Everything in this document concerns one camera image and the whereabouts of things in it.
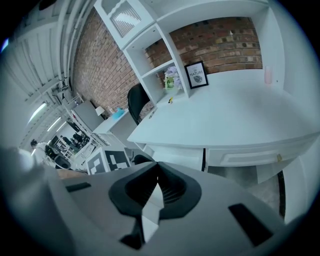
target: black chair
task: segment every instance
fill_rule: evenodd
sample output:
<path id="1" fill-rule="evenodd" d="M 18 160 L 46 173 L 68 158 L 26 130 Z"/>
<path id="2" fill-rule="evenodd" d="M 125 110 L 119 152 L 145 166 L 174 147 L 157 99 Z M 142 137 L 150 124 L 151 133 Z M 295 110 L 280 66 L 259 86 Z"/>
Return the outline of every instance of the black chair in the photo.
<path id="1" fill-rule="evenodd" d="M 139 125 L 139 123 L 141 122 L 141 119 L 139 117 L 140 112 L 150 101 L 141 83 L 136 84 L 129 90 L 126 101 L 130 115 L 132 116 L 136 125 Z"/>
<path id="2" fill-rule="evenodd" d="M 62 156 L 58 155 L 54 162 L 57 166 L 59 166 L 61 169 L 69 169 L 71 167 L 71 164 Z"/>

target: floor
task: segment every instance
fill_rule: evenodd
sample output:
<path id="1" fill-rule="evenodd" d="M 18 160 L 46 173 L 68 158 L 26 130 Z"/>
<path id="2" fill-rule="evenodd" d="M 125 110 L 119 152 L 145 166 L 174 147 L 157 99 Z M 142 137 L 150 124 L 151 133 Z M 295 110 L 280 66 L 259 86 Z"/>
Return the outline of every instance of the floor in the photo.
<path id="1" fill-rule="evenodd" d="M 280 191 L 278 176 L 258 184 L 255 166 L 246 167 L 212 167 L 208 173 L 232 180 L 246 189 L 252 195 L 269 205 L 277 214 L 280 211 Z"/>

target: picture frame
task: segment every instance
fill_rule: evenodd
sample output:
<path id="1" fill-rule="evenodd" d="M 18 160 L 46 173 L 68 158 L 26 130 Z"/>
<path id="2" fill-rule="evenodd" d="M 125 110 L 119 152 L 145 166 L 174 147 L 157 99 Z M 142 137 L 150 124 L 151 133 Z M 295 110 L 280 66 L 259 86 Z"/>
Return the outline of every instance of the picture frame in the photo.
<path id="1" fill-rule="evenodd" d="M 184 69 L 188 77 L 190 89 L 209 85 L 207 72 L 202 60 L 189 65 L 185 65 Z"/>

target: black office chair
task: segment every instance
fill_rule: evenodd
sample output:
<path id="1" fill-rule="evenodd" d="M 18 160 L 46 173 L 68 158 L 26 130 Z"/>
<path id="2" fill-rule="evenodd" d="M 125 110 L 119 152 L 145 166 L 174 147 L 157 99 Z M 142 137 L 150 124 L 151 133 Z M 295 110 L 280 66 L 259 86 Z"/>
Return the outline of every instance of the black office chair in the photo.
<path id="1" fill-rule="evenodd" d="M 141 83 L 136 84 L 129 90 L 126 102 L 130 115 L 132 116 L 136 125 L 139 125 L 141 122 L 141 118 L 139 117 L 140 112 L 149 101 L 150 99 Z"/>

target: drawer handle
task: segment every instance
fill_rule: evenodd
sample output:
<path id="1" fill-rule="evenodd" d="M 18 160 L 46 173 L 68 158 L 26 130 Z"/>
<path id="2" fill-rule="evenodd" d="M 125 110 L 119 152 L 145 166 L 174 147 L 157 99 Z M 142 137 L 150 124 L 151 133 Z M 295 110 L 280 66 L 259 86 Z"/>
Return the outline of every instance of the drawer handle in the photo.
<path id="1" fill-rule="evenodd" d="M 277 159 L 278 162 L 281 162 L 281 161 L 282 161 L 282 156 L 281 156 L 281 154 L 277 154 L 277 155 L 276 155 L 276 159 Z"/>

